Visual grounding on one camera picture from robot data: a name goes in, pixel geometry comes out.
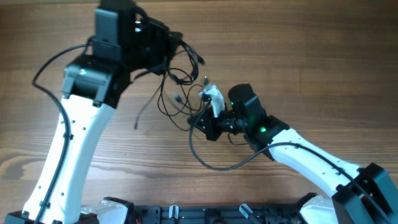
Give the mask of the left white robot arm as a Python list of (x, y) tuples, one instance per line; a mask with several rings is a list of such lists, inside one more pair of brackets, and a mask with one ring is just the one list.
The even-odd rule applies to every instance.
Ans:
[(37, 185), (6, 223), (134, 223), (134, 204), (106, 197), (81, 204), (94, 151), (123, 91), (138, 77), (165, 73), (183, 35), (133, 1), (102, 1), (95, 33), (64, 70), (60, 117)]

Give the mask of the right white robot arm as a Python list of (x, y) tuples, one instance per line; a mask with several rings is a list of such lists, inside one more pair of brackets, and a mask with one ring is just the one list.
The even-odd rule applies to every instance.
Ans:
[(312, 144), (295, 129), (268, 115), (248, 83), (228, 92), (231, 109), (216, 85), (199, 93), (205, 107), (188, 118), (192, 129), (216, 141), (221, 134), (242, 133), (254, 151), (284, 164), (317, 185), (328, 198), (308, 194), (298, 207), (306, 223), (397, 223), (397, 187), (379, 165), (346, 162)]

